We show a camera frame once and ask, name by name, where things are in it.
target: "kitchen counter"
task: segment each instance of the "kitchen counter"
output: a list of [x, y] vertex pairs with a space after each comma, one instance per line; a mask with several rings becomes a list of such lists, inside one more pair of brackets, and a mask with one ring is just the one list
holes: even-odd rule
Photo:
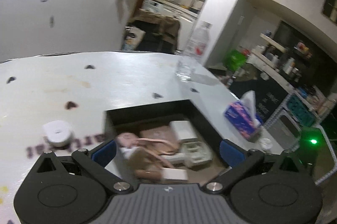
[[[39, 154], [48, 149], [42, 126], [53, 120], [70, 123], [77, 140], [72, 151], [92, 149], [100, 143], [106, 110], [190, 99], [223, 138], [244, 149], [260, 149], [224, 118], [227, 105], [236, 100], [230, 91], [201, 65], [191, 82], [181, 82], [174, 73], [178, 58], [162, 53], [92, 52], [0, 64], [0, 222], [20, 223], [13, 199]], [[69, 101], [75, 107], [67, 110]], [[272, 140], [271, 153], [282, 152], [266, 130], [261, 137]], [[56, 154], [70, 155], [71, 150]], [[106, 169], [119, 175], [113, 161]]]
[[175, 9], [178, 9], [179, 11], [182, 11], [182, 12], [184, 12], [184, 13], [186, 13], [186, 14], [188, 14], [188, 15], [194, 17], [194, 18], [197, 18], [197, 17], [199, 16], [198, 14], [195, 14], [194, 12], [189, 11], [188, 9], [185, 9], [185, 8], [183, 8], [183, 7], [181, 7], [181, 6], [175, 5], [175, 4], [170, 3], [170, 2], [168, 2], [168, 1], [164, 1], [164, 0], [153, 0], [153, 1], [157, 1], [157, 2], [159, 2], [159, 3], [161, 3], [161, 4], [165, 4], [165, 5], [168, 5], [168, 6], [170, 6], [170, 7], [175, 8]]

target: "purple tissue package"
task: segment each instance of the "purple tissue package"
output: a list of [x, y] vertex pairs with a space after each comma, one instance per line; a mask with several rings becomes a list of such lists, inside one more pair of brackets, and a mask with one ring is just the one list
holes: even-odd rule
[[[261, 126], [255, 128], [254, 123], [250, 118], [250, 115], [248, 114], [246, 108], [243, 106], [241, 101], [235, 101], [230, 103], [229, 107], [223, 114], [245, 139], [251, 138], [258, 131], [260, 131]], [[263, 123], [263, 121], [257, 114], [256, 118], [261, 124]]]

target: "yellow stain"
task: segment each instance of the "yellow stain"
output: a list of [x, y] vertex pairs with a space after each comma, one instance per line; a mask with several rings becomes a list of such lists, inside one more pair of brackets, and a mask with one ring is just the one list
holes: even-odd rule
[[1, 191], [5, 192], [5, 193], [7, 193], [9, 191], [7, 186], [3, 186], [0, 189], [1, 189]]

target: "open box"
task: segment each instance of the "open box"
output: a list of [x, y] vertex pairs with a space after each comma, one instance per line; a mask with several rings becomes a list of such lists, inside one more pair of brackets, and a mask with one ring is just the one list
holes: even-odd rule
[[[222, 137], [190, 100], [109, 110], [106, 115], [105, 133], [107, 137], [113, 137], [115, 140], [119, 134], [124, 132], [131, 132], [139, 136], [143, 130], [168, 126], [174, 120], [188, 120], [196, 132], [198, 141], [205, 143], [212, 153], [212, 160], [202, 165], [191, 168], [182, 164], [175, 165], [177, 169], [186, 170], [188, 177], [186, 183], [203, 185], [228, 167], [220, 157], [219, 149]], [[140, 180], [135, 177], [134, 170], [130, 167], [128, 160], [124, 158], [120, 145], [118, 142], [116, 143], [117, 154], [114, 163], [121, 178], [136, 186]]]

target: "water bottle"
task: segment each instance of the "water bottle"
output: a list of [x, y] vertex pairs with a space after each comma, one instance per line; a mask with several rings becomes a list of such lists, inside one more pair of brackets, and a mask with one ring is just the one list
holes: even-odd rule
[[191, 74], [205, 51], [209, 42], [209, 28], [211, 24], [203, 21], [189, 38], [177, 64], [176, 75], [183, 81], [191, 79]]

